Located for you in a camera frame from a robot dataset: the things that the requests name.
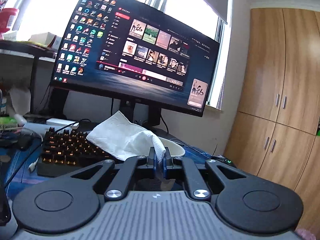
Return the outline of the blue patterned Starbucks mug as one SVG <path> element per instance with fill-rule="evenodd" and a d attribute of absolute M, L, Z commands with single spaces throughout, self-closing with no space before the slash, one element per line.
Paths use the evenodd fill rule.
<path fill-rule="evenodd" d="M 179 144 L 163 137 L 159 137 L 159 139 L 162 142 L 163 146 L 169 149 L 170 155 L 172 157 L 183 157 L 185 155 L 184 148 Z"/>

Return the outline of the black backlit mechanical keyboard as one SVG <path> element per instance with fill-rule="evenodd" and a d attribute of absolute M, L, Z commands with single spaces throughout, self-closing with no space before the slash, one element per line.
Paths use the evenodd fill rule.
<path fill-rule="evenodd" d="M 37 175 L 58 177 L 83 167 L 110 159 L 116 164 L 122 161 L 106 150 L 89 142 L 86 132 L 75 130 L 55 131 L 51 127 L 44 136 L 44 144 L 37 162 Z"/>

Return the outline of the wooden wardrobe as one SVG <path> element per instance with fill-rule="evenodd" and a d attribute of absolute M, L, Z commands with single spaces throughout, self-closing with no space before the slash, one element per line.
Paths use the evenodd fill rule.
<path fill-rule="evenodd" d="M 251 10 L 247 67 L 226 157 L 300 195 L 319 234 L 319 13 Z"/>

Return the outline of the black computer mouse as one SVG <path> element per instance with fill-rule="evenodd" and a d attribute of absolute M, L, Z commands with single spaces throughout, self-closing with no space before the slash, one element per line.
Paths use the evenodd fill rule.
<path fill-rule="evenodd" d="M 224 163 L 226 165 L 229 165 L 231 167 L 236 167 L 235 164 L 228 158 L 226 158 L 225 156 L 223 155 L 217 155 L 217 156 L 212 156 L 212 159 L 215 160 L 215 161 L 219 161 L 221 163 Z"/>

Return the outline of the white power adapter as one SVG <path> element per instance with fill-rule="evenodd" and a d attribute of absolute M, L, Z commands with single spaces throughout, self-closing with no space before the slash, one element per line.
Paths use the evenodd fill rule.
<path fill-rule="evenodd" d="M 63 120 L 63 119 L 57 119 L 57 118 L 50 118 L 46 121 L 47 125 L 50 126 L 68 126 L 72 129 L 77 129 L 79 127 L 78 122 L 70 121 L 70 120 Z"/>

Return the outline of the black computer monitor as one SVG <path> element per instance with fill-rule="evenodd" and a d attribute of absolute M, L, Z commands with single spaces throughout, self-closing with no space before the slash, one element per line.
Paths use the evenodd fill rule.
<path fill-rule="evenodd" d="M 201 117 L 219 48 L 137 0 L 79 0 L 50 84 Z"/>

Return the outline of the red cup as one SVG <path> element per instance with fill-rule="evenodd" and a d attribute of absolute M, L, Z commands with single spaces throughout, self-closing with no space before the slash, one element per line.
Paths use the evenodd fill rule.
<path fill-rule="evenodd" d="M 16 21 L 20 10 L 17 8 L 4 8 L 0 13 L 1 34 L 10 31 Z"/>

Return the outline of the white paper towel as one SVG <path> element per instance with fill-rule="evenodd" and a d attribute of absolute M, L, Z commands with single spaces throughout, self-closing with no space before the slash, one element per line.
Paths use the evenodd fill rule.
<path fill-rule="evenodd" d="M 96 126 L 86 139 L 118 160 L 138 155 L 148 156 L 155 149 L 157 161 L 161 161 L 166 149 L 153 132 L 131 123 L 121 111 Z"/>

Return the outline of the crumpled white tissue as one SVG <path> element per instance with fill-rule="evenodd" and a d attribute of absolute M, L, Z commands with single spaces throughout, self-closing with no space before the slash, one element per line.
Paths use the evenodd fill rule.
<path fill-rule="evenodd" d="M 31 92 L 27 88 L 12 87 L 9 90 L 11 104 L 16 114 L 25 115 L 30 111 Z"/>

